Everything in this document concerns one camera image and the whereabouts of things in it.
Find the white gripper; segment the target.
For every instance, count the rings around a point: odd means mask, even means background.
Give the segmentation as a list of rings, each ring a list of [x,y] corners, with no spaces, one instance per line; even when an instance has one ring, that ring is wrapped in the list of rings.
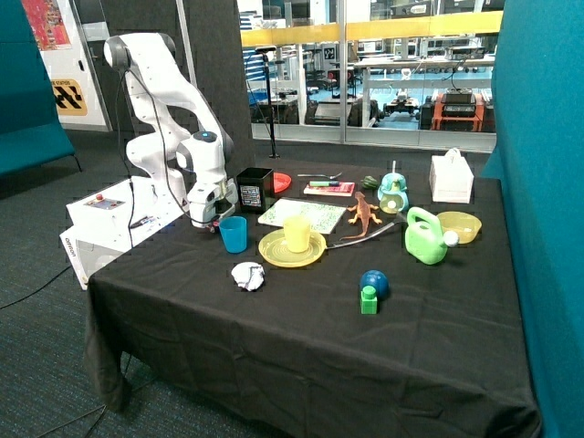
[[[199,182],[187,195],[189,215],[192,224],[209,224],[211,232],[217,231],[217,224],[235,212],[238,193],[234,180],[218,183]]]

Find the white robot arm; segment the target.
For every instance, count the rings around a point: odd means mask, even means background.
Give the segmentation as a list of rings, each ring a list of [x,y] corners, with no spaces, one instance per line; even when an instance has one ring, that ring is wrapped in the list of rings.
[[[226,164],[235,146],[202,92],[179,70],[162,33],[111,36],[108,64],[122,73],[135,116],[153,131],[127,144],[130,162],[153,181],[159,199],[213,229],[235,210],[238,194]]]

